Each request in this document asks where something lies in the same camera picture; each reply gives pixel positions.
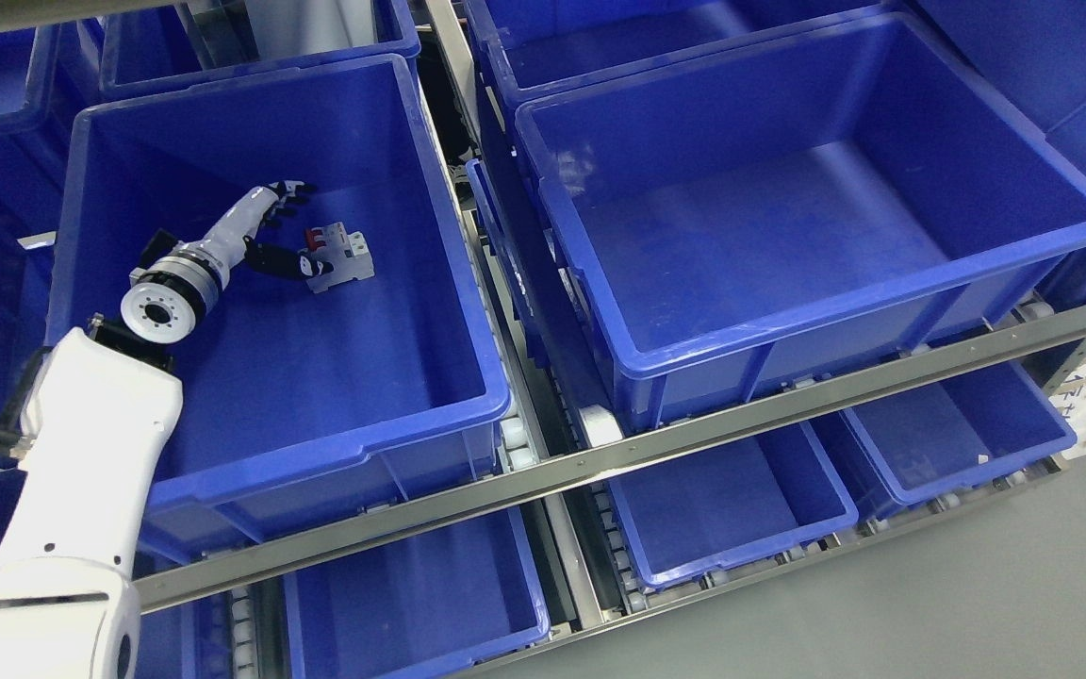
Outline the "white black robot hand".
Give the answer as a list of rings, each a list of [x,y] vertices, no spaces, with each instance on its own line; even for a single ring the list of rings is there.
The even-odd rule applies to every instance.
[[[336,271],[333,263],[312,257],[310,250],[258,243],[258,232],[279,226],[281,218],[296,215],[318,188],[301,180],[279,180],[250,189],[227,209],[199,240],[178,246],[174,257],[189,257],[206,271],[210,282],[223,291],[233,267],[247,266],[275,278],[310,282]]]

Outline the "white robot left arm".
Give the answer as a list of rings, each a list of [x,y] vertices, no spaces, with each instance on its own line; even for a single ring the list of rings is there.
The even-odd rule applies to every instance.
[[[11,448],[25,473],[0,541],[0,678],[132,678],[132,567],[148,489],[180,417],[167,347],[203,320],[225,273],[146,254],[119,319],[94,315],[35,360]]]

